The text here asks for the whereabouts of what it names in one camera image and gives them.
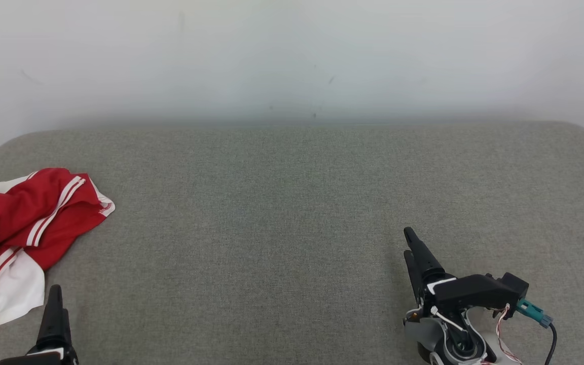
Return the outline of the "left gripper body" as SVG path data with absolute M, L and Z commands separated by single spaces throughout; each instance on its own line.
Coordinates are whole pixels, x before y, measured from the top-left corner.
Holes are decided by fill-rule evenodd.
M 75 349 L 71 346 L 31 349 L 27 353 L 28 365 L 79 365 Z

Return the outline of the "red shorts with number print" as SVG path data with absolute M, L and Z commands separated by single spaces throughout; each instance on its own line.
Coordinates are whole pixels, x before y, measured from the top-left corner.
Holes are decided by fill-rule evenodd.
M 21 252 L 48 270 L 115 208 L 89 175 L 65 168 L 0 182 L 0 274 Z

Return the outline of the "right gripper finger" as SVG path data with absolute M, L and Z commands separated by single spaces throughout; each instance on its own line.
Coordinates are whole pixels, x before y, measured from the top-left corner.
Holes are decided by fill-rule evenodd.
M 418 253 L 424 257 L 423 266 L 423 284 L 431 283 L 436 280 L 441 280 L 447 277 L 447 273 L 440 265 L 438 260 L 433 256 L 432 252 L 422 240 L 419 239 L 412 227 L 404 228 L 404 238 L 408 249 L 414 254 Z
M 404 260 L 408 269 L 410 284 L 412 285 L 413 295 L 416 303 L 420 304 L 423 297 L 423 266 L 424 257 L 421 254 L 414 254 L 411 250 L 404 251 Z

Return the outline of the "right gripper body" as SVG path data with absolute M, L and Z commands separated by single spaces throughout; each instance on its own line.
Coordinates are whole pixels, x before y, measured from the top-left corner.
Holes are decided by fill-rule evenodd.
M 440 309 L 433 290 L 456 277 L 426 283 L 413 277 L 416 307 L 404 318 L 404 335 L 417 342 L 419 355 L 428 365 L 483 365 L 490 360 L 490 346 L 470 321 L 469 308 Z

